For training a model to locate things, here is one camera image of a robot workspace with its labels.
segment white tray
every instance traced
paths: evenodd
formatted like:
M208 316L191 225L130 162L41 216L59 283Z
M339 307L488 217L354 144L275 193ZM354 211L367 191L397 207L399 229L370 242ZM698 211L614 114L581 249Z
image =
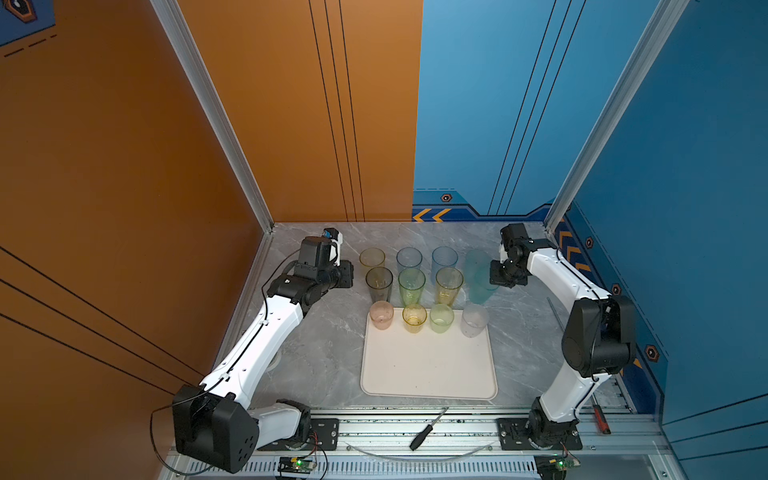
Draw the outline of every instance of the white tray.
M375 328L366 319L360 386L368 395L415 396L438 399L490 400L496 396L488 329L473 339L462 334L462 310L453 324L435 333L427 321L419 333L406 330L402 308L395 308L392 325Z

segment metal base plate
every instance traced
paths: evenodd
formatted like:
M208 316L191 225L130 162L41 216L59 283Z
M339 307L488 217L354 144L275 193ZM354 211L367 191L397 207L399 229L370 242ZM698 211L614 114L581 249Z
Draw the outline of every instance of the metal base plate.
M539 452L550 450L559 452L561 450L562 447L559 445L553 445L549 449L533 446L528 439L528 430L525 428L527 421L528 419L496 419L498 439L502 443L502 450L538 450ZM565 448L581 450L583 448L581 438L576 430L573 430L573 433L575 435L568 435L565 438Z
M317 434L317 443L326 452L336 450L336 440L339 438L339 419L310 419L310 435ZM278 440L265 445L259 449L260 452L299 452L312 449L312 442L306 443L309 446L297 445L295 442Z

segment orange wall panel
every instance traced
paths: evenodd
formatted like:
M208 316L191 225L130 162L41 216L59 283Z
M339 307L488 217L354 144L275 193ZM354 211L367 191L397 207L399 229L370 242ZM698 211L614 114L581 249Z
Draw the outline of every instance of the orange wall panel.
M366 220L411 218L422 6L341 1Z
M0 314L157 387L0 318L3 478L156 478L149 413L209 371L262 232L151 4L55 15L0 50Z
M409 220L422 2L227 5L182 10L275 221Z
M308 2L180 5L274 220L347 220Z

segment clear plastic cup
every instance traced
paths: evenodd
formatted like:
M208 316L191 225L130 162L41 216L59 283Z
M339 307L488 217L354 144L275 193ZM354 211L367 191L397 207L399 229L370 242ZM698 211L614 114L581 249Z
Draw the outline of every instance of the clear plastic cup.
M491 285L490 265L480 266L475 272L475 277L468 282L469 301L482 305L498 289L498 285Z
M384 266L384 260L386 260L386 255L380 248L366 248L360 254L361 273L367 275L372 268Z
M482 250L470 250L467 252L466 257L464 257L464 268L462 268L467 283L472 282L478 269L483 266L490 268L491 260L491 256Z
M453 309L438 303L429 310L429 326L436 333L445 333L453 324Z
M397 276L397 281L403 306L418 303L422 299L424 285L427 283L424 272L418 268L406 268Z
M366 283L368 292L371 294L371 301L376 303L381 300L389 302L392 295L392 272L383 266L376 266L366 274Z
M456 266L456 262L458 262L458 253L456 253L456 250L453 250L451 247L435 248L432 251L432 273L430 275L432 284L437 284L437 272L439 272L441 268Z
M400 249L397 253L397 273L402 272L406 268L419 268L422 264L422 253L413 247L406 247Z
M406 330L410 333L419 333L427 320L427 310L418 303L408 305L402 309L402 320L406 324Z
M441 268L437 272L437 288L435 289L435 302L453 305L459 290L462 289L464 276L452 266Z
M471 303L462 312L462 333L468 338L480 335L488 325L488 311L485 307Z
M395 308L390 302L380 301L371 305L368 311L371 316L373 326L379 330L386 330L392 325L392 318L395 316Z

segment black line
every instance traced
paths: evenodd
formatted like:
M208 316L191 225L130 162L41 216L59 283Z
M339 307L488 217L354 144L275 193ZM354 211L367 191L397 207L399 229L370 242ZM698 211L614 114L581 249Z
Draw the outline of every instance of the black line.
M752 397L750 399L740 400L739 402L729 403L728 405L719 406L719 407L716 407L714 409L706 410L704 412L694 413L693 415L689 415L687 417L683 417L682 419L672 420L671 422L662 423L661 425L671 425L671 424L676 423L676 422L682 422L683 420L692 419L693 417L698 417L699 415L705 415L707 413L716 412L717 410L727 409L728 407L739 405L741 403L751 402L752 400L762 399L763 397L767 397L767 396L768 396L768 393L764 393L762 395L754 396L754 397Z
M114 366L114 365L112 365L112 364L111 364L111 363L109 363L109 362L105 362L105 361L104 361L104 360L102 360L102 359L96 358L95 356L91 355L90 353L86 353L86 352L83 352L82 350L80 350L80 349L78 349L78 348L76 348L76 347L73 347L72 345L69 345L68 343L64 343L64 342L62 342L62 341L61 341L61 340L59 340L59 339L55 339L54 337L52 337L52 336L48 335L47 333L43 333L43 332L41 332L40 330L37 330L37 329L33 329L33 328L32 328L32 327L30 327L29 325L25 325L24 323L21 323L21 322L19 322L19 321L18 321L18 320L16 320L16 319L12 319L10 316L7 316L7 315L5 315L4 313L0 313L0 316L1 316L1 317L3 317L4 319L7 319L7 320L10 320L10 321L12 321L12 322L13 322L13 323L15 323L16 325L19 325L19 326L23 326L24 328L26 328L26 329L29 329L29 330L31 330L32 332L35 332L35 333L37 333L37 334L39 334L39 335L42 335L42 336L44 336L44 337L45 337L45 338L47 338L47 339L53 340L54 342L56 342L56 343L59 343L59 344L61 344L61 345L65 346L65 347L67 347L67 348L69 348L69 349L73 349L73 350L74 350L75 352L77 352L77 353L82 353L83 355L87 356L88 358L94 359L94 360L96 360L96 361L97 361L97 362L99 362L99 363L104 363L106 366L110 366L110 367L112 367L113 369L117 370L118 372L123 372L125 375L131 376L131 377L135 378L136 380L139 380L139 381L141 381L141 382L144 382L144 383L146 383L146 384L147 384L147 385L149 385L149 386L153 386L154 388L156 388L156 389L158 389L158 390L162 390L163 392L166 392L166 393L167 393L167 394L169 394L169 395L173 395L173 393L172 393L172 392L169 392L169 391L167 391L167 390L166 390L166 389L164 389L163 387L157 386L157 385L155 385L155 384L154 384L154 383L152 383L152 382L148 382L147 380L144 380L144 379L142 379L141 377L137 377L137 376L136 376L136 375L134 375L133 373L129 373L129 372L126 372L126 371L125 371L125 370L123 370L122 368L120 368L120 367L117 367L117 366Z
M69 293L70 295L72 295L74 298L76 298L76 299L80 300L81 302L85 303L86 305L88 305L88 306L89 306L89 307L91 307L92 309L96 310L97 312L101 313L102 315L106 316L108 319L112 320L113 322L115 322L115 323L116 323L116 324L118 324L119 326L122 326L122 327L123 327L123 328L125 328L127 331L129 331L129 332L133 333L134 335L138 336L138 337L139 337L140 339L142 339L143 341L145 341L145 342L149 343L150 345L152 345L153 347L157 348L157 349L158 349L158 350L160 350L162 353L165 353L165 354L166 354L166 355L168 355L170 358L172 358L172 359L176 360L177 362L179 362L180 364L182 364L182 365L186 366L188 369L192 370L192 371L193 371L193 372L195 372L196 374L198 374L198 375L203 375L203 373L200 373L200 372L198 372L198 371L197 371L196 369L194 369L193 367L189 366L189 365L188 365L188 364L186 364L185 362L182 362L180 359L178 359L176 356L172 355L172 354L171 354L171 353L169 353L167 350L165 350L165 349L163 349L162 347L160 347L158 344L156 344L156 343L152 342L151 340L149 340L147 337L145 337L145 336L141 335L141 334L140 334L139 332L137 332L136 330L134 330L134 329L130 328L128 325L126 325L126 324L122 323L121 321L119 321L118 319L114 318L114 317L113 317L112 315L110 315L109 313L106 313L105 311L103 311L103 310L102 310L102 309L100 309L99 307L95 306L93 303L91 303L91 302L87 301L85 298L83 298L83 297L79 296L78 294L76 294L75 292L73 292L72 290L70 290L69 288L67 288L66 286L64 286L64 285L61 285L61 284L60 284L59 282L57 282L56 280L53 280L51 277L49 277L49 276L48 276L48 275L46 275L45 273L41 272L40 270L38 270L38 269L34 268L32 265L30 265L29 263L25 262L25 261L24 261L24 260L22 260L21 258L17 257L16 255L14 255L13 253L11 253L10 251L6 250L4 247L0 246L0 250L2 250L3 252L7 253L7 254L8 254L8 255L10 255L11 257L15 258L17 261L19 261L19 262L23 263L23 264L24 264L24 265L26 265L27 267L31 268L31 269L32 269L32 270L34 270L36 273L38 273L39 275L43 276L43 277L44 277L46 280L48 280L49 282L52 282L54 285L58 286L59 288L63 289L65 292L67 292L67 293Z
M341 94L339 93L339 75L336 73L336 55L333 53L333 37L331 37L331 21L328 18L328 2L323 0L326 7L326 24L328 25L328 41L331 44L331 61L333 62L333 79L336 81L336 99L339 101L339 118L341 118L341 135L344 138L344 153L346 155L346 173L349 175L349 191L352 193L352 211L357 221L357 203L355 202L355 187L352 186L352 167L349 165L349 148L346 146L346 129L344 128L344 112L341 110Z
M341 180L341 166L339 165L339 152L336 150L336 137L333 136L333 122L331 121L331 107L328 104L328 91L326 90L326 77L323 74L323 61L320 60L320 44L317 43L317 28L315 28L315 15L312 13L312 2L306 0L306 3L310 6L310 18L312 19L312 30L315 32L315 46L317 47L317 63L320 65L320 78L323 79L323 93L326 95L326 109L328 110L328 125L331 127L331 140L333 141L333 153L336 155L336 169L339 171L339 188L341 188L341 198L344 202L344 216L346 221L349 221L349 215L346 209L346 195L344 195L344 183Z
M500 209L502 208L502 202L504 201L504 195L507 193L509 180L512 178L512 172L515 171L515 164L518 163L518 156L520 155L520 149L523 146L523 141L525 140L525 134L528 133L528 126L531 125L531 119L533 118L533 114L536 111L538 96L541 94L541 89L544 87L544 81L547 79L547 72L549 71L549 65L552 63L552 57L554 57L554 51L558 49L558 41L560 41L560 34L563 32L563 27L565 26L565 20L568 18L568 12L571 10L571 3L573 3L573 0L568 0L568 7L565 9L565 15L563 15L563 22L560 24L560 30L558 30L558 36L555 37L554 39L554 45L552 46L552 53L549 54L549 60L547 61L547 67L544 69L544 75L541 76L541 83L538 86L538 91L536 92L536 98L533 100L533 107L531 107L531 114L528 116L528 121L525 123L525 130L523 130L523 135L522 137L520 137L520 144L518 145L518 151L515 154L515 161L512 162L512 168L509 169L509 176L507 177L507 183L504 184L504 191L502 192L502 198L498 201L498 208L496 209L497 215Z
M491 214L491 208L493 208L493 200L496 198L496 190L498 189L499 182L502 181L502 174L504 173L504 166L507 164L507 156L509 155L509 148L512 146L512 139L515 138L515 131L518 129L518 122L523 112L523 106L525 105L525 99L528 96L528 89L531 87L531 80L533 80L533 72L536 71L536 64L538 63L538 56L541 54L541 47L544 46L544 39L547 37L547 30L549 30L549 22L552 20L552 14L554 13L554 6L558 3L558 0L552 2L552 10L549 11L549 18L547 19L547 26L544 28L544 34L541 36L541 43L538 44L538 51L536 52L536 60L533 62L533 68L531 68L531 76L528 77L528 85L525 86L525 93L523 94L523 101L520 103L520 110L518 111L517 120L515 120L515 127L512 128L512 135L509 137L509 144L507 145L507 153L504 154L504 161L502 161L502 168L498 171L498 178L496 179L496 186L493 189L493 195L491 196L491 203L488 205L488 215Z
M536 129L533 130L533 137L531 137L531 143L528 144L528 149L525 152L525 158L523 158L523 165L520 166L520 171L518 172L518 179L515 180L515 186L512 188L512 193L509 194L509 200L507 200L507 207L504 209L504 211L507 211L509 208L509 204L512 203L512 197L515 195L515 190L518 188L518 183L520 182L520 176L523 173L523 168L525 168L525 162L528 160L528 154L531 153L531 147L533 147L533 141L536 140L536 134L538 133L538 127L541 125L541 119L544 118L544 113L547 111L547 105L549 105L549 98L552 96L552 91L554 90L554 84L558 81L558 76L560 75L560 69L563 68L563 62L565 61L565 55L568 55L568 48L571 47L571 40L574 38L574 33L576 33L576 27L578 27L578 21L581 20L581 13L584 11L584 6L587 4L587 0L584 0L584 3L581 4L581 10L578 13L578 17L576 18L576 23L574 25L574 29L571 32L571 37L568 39L568 43L565 45L565 52L563 52L563 58L560 59L560 66L558 66L558 72L554 74L554 80L552 81L552 86L549 88L549 94L547 94L547 101L544 102L544 108L541 110L541 116L538 118L538 123L536 124Z
M701 435L695 435L695 436L692 436L692 437L687 437L685 439L672 440L670 443L685 442L686 440L700 439L701 437L707 437L709 435L716 435L718 433L732 432L733 430L745 429L747 427L754 427L755 425L762 425L763 423L768 423L768 420L763 420L762 422L750 423L749 425L741 425L741 426L738 426L738 427L732 427L730 429L717 430L716 432L703 433Z
M24 50L24 48L20 48L20 49L18 49L18 50L14 50L14 51L12 51L11 53L7 53L7 54L3 55L3 58L4 58L4 57L10 57L10 56L11 56L11 55L13 55L14 53L19 53L19 52L20 52L20 51L22 51L22 50Z
M729 453L752 452L753 450L761 450L761 449L768 449L768 445L763 445L760 447L752 447L749 449L731 450L730 452L711 453L709 455L697 455L695 457L679 458L678 461L682 462L683 460L694 460L696 458L717 457L719 455L728 455Z
M158 364L156 364L156 363L154 363L154 362L151 362L150 360L147 360L147 359L145 359L143 356L139 355L138 353L134 352L133 350L130 350L130 349L128 349L128 348L126 348L126 347L122 346L120 343L117 343L117 342L115 342L114 340L112 340L112 339L110 339L110 338L106 337L105 335L102 335L101 333L97 332L96 330L92 329L91 327L89 327L89 326L86 326L86 325L84 325L84 324L82 324L82 323L78 322L77 320L73 319L73 318L72 318L72 317L70 317L69 315L67 315L67 314L65 314L65 313L63 313L63 312L61 312L61 311L59 311L59 310L55 309L54 307L52 307L52 306L48 305L46 302L43 302L42 300L40 300L40 299L36 298L35 296L32 296L32 295L31 295L31 294L29 294L29 293L26 293L24 290L22 290L22 289L18 288L17 286L11 285L10 283L8 283L8 282L6 282L5 280L3 280L2 278L0 278L0 283L3 283L3 284L5 284L6 286L10 286L10 287L11 287L13 290L16 290L16 291L17 291L17 292L19 292L21 295L24 295L24 296L26 296L26 297L28 297L28 298L30 298L30 299L32 299L32 300L34 300L35 302L39 303L40 305L42 305L42 306L44 306L44 307L48 308L49 310L52 310L52 311L54 311L54 312L58 313L59 315L63 316L65 319L67 319L67 320L69 320L69 321L71 321L71 322L77 323L79 326L83 327L83 328L84 328L84 329L86 329L87 331L89 331L89 332L91 332L91 333L95 333L96 335L100 336L101 338L103 338L103 339L107 340L109 343L111 343L111 344L113 344L113 345L115 345L115 346L119 346L120 348L122 348L122 349L123 349L123 350L125 350L126 352L130 353L131 355L133 355L133 356L136 356L136 357L138 357L138 358L140 358L140 359L144 360L145 362L149 363L149 364L150 364L150 365L152 365L152 366L156 366L158 369L160 369L160 370L162 370L162 371L166 372L168 375L170 375L170 376L173 376L174 378L176 378L176 379L179 379L179 380L181 380L181 381L182 381L182 382L184 382L184 383L189 383L190 385L195 385L195 383L194 383L194 382L189 382L189 381L187 381L187 380L185 380L185 379L182 379L182 378L181 378L181 377L179 377L178 375L174 375L173 373L171 373L171 372L167 371L166 369L164 369L163 367L159 366Z
M346 65L346 86L349 87L349 110L352 112L352 135L355 138L355 159L357 160L357 181L360 185L360 204L362 205L362 221L366 221L366 202L362 195L362 172L360 170L360 154L357 151L357 130L355 129L355 108L352 105L352 82L349 81L349 59L346 57L346 36L344 35L344 16L341 13L339 0L339 18L341 18L341 39L344 44L344 64Z

